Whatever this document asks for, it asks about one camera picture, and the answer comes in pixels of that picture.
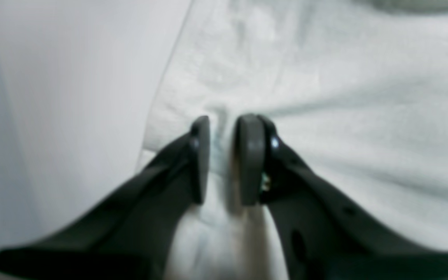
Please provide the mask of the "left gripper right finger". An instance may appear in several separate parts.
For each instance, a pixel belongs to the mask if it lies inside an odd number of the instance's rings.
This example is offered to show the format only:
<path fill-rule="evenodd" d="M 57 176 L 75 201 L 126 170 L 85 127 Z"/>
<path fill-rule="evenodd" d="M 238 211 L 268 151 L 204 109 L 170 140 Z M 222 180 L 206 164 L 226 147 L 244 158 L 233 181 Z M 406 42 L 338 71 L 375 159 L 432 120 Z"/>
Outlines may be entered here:
<path fill-rule="evenodd" d="M 448 251 L 419 245 L 319 177 L 263 115 L 235 124 L 241 202 L 270 212 L 290 280 L 448 280 Z"/>

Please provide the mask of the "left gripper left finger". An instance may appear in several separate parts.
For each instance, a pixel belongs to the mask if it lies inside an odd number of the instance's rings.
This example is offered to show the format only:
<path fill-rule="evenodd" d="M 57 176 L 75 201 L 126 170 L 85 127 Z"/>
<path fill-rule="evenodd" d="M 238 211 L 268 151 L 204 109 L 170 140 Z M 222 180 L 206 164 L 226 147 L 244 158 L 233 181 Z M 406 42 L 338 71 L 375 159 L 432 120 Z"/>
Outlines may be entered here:
<path fill-rule="evenodd" d="M 0 273 L 24 280 L 161 280 L 179 221 L 202 205 L 210 120 L 166 145 L 85 215 L 42 240 L 0 250 Z"/>

